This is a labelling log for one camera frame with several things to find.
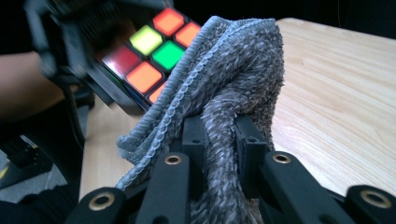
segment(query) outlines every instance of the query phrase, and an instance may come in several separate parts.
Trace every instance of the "wooden table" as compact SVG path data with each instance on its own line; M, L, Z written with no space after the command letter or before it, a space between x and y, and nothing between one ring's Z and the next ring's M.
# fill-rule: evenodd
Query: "wooden table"
M396 40L307 21L277 22L285 86L276 104L276 150L296 156L325 188L367 184L396 195ZM98 100L88 121L80 198L113 187L132 165L116 141L140 117Z

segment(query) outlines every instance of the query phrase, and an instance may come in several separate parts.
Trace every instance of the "black plastic part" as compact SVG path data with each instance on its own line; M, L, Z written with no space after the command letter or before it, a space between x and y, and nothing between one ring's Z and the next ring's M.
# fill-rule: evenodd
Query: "black plastic part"
M65 20L80 13L95 0L49 0L49 10L59 20Z
M126 216L128 217L128 223L136 223L137 214L139 212L140 206L145 198L146 190L149 185L149 180L140 184L132 189L127 189L126 194Z
M204 155L206 134L200 116L184 120L181 152L190 158L191 199L198 200L204 191L206 174L204 172Z
M76 92L74 92L76 99L76 107L87 105L89 109L93 108L95 105L95 94L93 91L86 87L81 86Z
M33 47L40 54L42 61L41 70L49 79L58 74L57 63L54 55L50 52L50 42L46 36L42 16L48 13L46 1L26 1L24 6L26 17L31 27Z
M291 154L268 152L260 172L289 223L354 223Z
M38 150L21 139L20 136L12 138L5 143L0 143L0 148L7 154L7 158L19 167L35 162Z
M22 167L17 166L13 162L8 162L1 170L0 189L18 184L26 179L51 170L53 163L41 150L37 150L33 159L34 161L32 163L25 164Z
M125 194L120 189L96 189L79 202L65 223L126 223L125 202Z
M87 84L105 104L111 105L112 103L116 103L129 115L143 114L144 110L142 110L133 99L122 91L118 85L110 81L110 79L101 71L99 65L95 64L88 71L88 76Z
M172 140L171 145L169 147L169 152L181 152L181 140L182 136L175 138Z
M154 165L136 223L189 223L189 174L190 160L186 155L161 155Z
M82 36L75 22L64 22L60 26L70 72L79 80L83 80L87 76L87 69L93 63L93 58L89 57L93 56L93 52L88 48L90 43Z
M127 3L130 5L136 5L146 8L152 8L157 10L163 10L165 7L173 7L173 0L116 0L117 2Z
M396 198L382 189L371 186L353 186L348 189L346 211L357 223L395 223Z
M248 116L236 118L235 140L239 180L245 196L249 199L260 198L256 183L257 166L263 163L265 153L270 151L267 142Z
M68 183L79 182L84 139L70 104L64 100L28 119L1 125L0 142L25 135L55 163Z
M279 209L269 204L267 201L260 200L259 209L262 215L262 220L265 224L288 223L285 215Z

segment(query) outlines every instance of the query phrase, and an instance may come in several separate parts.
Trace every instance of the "light wood surface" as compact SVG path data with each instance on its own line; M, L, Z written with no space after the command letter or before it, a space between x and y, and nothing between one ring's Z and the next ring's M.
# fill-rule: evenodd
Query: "light wood surface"
M122 159L116 142L127 134L141 117L129 117L113 105L108 107L98 97L88 115L79 198L101 187L114 187L133 168Z
M396 195L396 41L307 21L278 21L285 86L276 150L296 156L325 188L367 184ZM90 112L80 198L113 187L132 165L116 141L140 119L100 100Z

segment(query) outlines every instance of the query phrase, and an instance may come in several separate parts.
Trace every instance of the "gray cloth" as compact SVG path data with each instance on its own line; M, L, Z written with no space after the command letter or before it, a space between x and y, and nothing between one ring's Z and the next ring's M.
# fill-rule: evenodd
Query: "gray cloth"
M233 121L248 114L274 149L276 98L283 85L282 37L275 20L212 17L172 71L162 94L136 127L118 141L134 164L116 188L149 178L160 153L177 138L184 118L201 114L208 134L207 187L191 203L192 223L262 223L256 202L238 180Z

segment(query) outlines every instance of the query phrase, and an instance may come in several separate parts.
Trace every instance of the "screw hole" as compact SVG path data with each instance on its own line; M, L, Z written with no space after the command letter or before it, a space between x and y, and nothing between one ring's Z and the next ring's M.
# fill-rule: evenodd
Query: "screw hole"
M291 159L283 154L276 154L273 156L273 160L279 163L289 163L291 162Z
M369 190L369 189L363 190L361 192L361 197L365 202L379 208L392 207L392 202L388 199L387 196L373 190Z
M93 197L90 201L89 207L92 211L104 210L113 204L115 196L111 192L102 192Z
M179 163L181 163L181 157L175 156L175 155L168 156L168 157L165 158L165 163L168 164L168 165L179 164Z

